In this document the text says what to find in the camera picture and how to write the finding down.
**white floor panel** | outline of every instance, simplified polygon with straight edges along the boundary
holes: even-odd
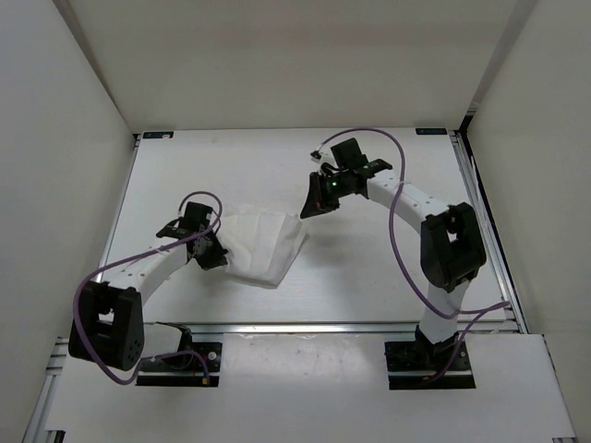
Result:
[[[109,261],[146,249],[154,234],[175,217],[181,198],[194,190],[210,190],[226,204],[249,203],[299,214],[309,173],[317,167],[309,153],[337,131],[175,131],[168,139],[142,139]],[[448,136],[417,136],[413,128],[391,132],[404,146],[408,181],[450,203],[469,201]],[[400,167],[398,151],[387,138],[368,133],[350,137],[358,139],[371,160],[382,158],[395,170]],[[192,263],[154,294],[144,318],[185,323],[417,322],[421,318],[423,306],[394,261],[385,208],[349,196],[334,213],[306,223],[308,239],[276,290],[245,285],[220,269],[205,272]],[[411,274],[426,291],[418,235],[401,220],[396,232]],[[500,299],[496,276],[487,263],[468,290],[464,308]],[[497,311],[487,318],[505,316]]]
[[[476,389],[390,391],[381,335],[226,335],[220,387],[120,387],[68,358],[66,442],[551,442],[573,437],[543,339],[468,338]]]

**white cloth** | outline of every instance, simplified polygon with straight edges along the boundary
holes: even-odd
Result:
[[[277,286],[296,259],[306,226],[292,214],[251,205],[228,208],[218,237],[228,249],[226,272]]]

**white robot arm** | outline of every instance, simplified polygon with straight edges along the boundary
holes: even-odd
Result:
[[[193,258],[207,270],[227,264],[225,250],[210,226],[213,209],[188,202],[185,214],[167,223],[149,249],[156,254],[130,263],[110,281],[89,281],[79,298],[79,318],[92,349],[101,360],[122,370],[132,368],[140,357],[179,351],[184,346],[183,329],[163,324],[143,324],[142,307],[152,294]],[[188,239],[186,246],[162,250],[174,240]],[[68,350],[73,357],[92,360],[72,324]]]
[[[339,198],[351,194],[391,207],[400,185],[398,175],[383,160],[369,162],[354,138],[333,146],[332,154],[318,150],[311,156],[320,163],[320,170],[310,175],[302,218],[336,210]],[[395,213],[421,237],[421,268],[429,280],[427,299],[439,312],[425,308],[416,338],[432,356],[449,350],[455,341],[465,291],[486,262],[476,214],[466,203],[451,206],[411,184],[404,184]]]

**purple cable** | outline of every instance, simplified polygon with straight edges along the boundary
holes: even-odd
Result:
[[[220,219],[222,218],[222,210],[223,210],[222,201],[211,192],[196,191],[196,192],[190,193],[185,198],[183,198],[183,200],[181,201],[179,210],[181,210],[183,208],[183,205],[185,204],[185,202],[189,198],[196,196],[196,195],[209,196],[209,197],[213,198],[219,207],[218,213],[217,213],[217,218],[213,222],[210,223],[210,226],[205,231],[202,231],[200,233],[195,233],[194,235],[191,235],[187,238],[183,238],[183,239],[178,240],[176,242],[169,243],[168,245],[163,245],[163,246],[160,246],[156,249],[151,249],[149,251],[142,252],[141,254],[136,254],[135,256],[132,256],[132,257],[122,258],[121,260],[117,260],[114,263],[109,263],[108,265],[104,265],[104,266],[98,268],[97,270],[94,270],[89,275],[87,275],[78,285],[78,288],[77,288],[76,293],[74,295],[74,303],[73,303],[74,325],[76,326],[76,331],[78,332],[78,335],[80,337],[80,340],[82,341],[82,344],[84,345],[84,348],[89,353],[89,355],[92,358],[92,360],[94,361],[94,363],[97,364],[97,366],[104,372],[104,374],[106,376],[108,376],[110,379],[112,379],[115,383],[117,383],[119,385],[129,385],[129,384],[133,383],[133,381],[138,376],[138,372],[141,367],[141,363],[146,360],[152,360],[152,359],[162,360],[163,358],[176,357],[176,356],[188,355],[188,354],[193,355],[193,357],[195,357],[199,360],[199,362],[203,366],[203,375],[207,379],[207,382],[209,385],[210,373],[207,369],[207,365],[205,363],[205,360],[203,360],[203,357],[201,357],[201,355],[199,355],[198,353],[196,353],[194,351],[179,351],[176,353],[165,353],[165,354],[161,354],[161,355],[155,355],[153,357],[142,358],[139,360],[138,364],[136,365],[136,368],[135,368],[133,374],[131,375],[131,378],[128,378],[128,379],[119,378],[116,374],[113,373],[113,371],[111,371],[111,369],[109,369],[109,366],[107,366],[107,364],[96,353],[96,351],[94,351],[94,348],[92,348],[92,344],[90,343],[89,337],[86,334],[86,331],[84,330],[84,328],[82,326],[82,320],[80,318],[80,309],[79,309],[80,296],[82,294],[82,290],[84,289],[84,287],[87,285],[87,283],[89,281],[91,281],[94,277],[99,275],[101,272],[105,272],[106,270],[116,268],[117,266],[125,265],[126,263],[130,263],[132,261],[142,260],[143,258],[153,256],[154,254],[158,254],[163,251],[168,251],[168,250],[173,249],[177,246],[181,246],[186,243],[198,240],[201,237],[203,237],[204,235],[207,235],[208,233],[210,233],[211,230],[214,228],[215,224],[218,223],[220,221]]]

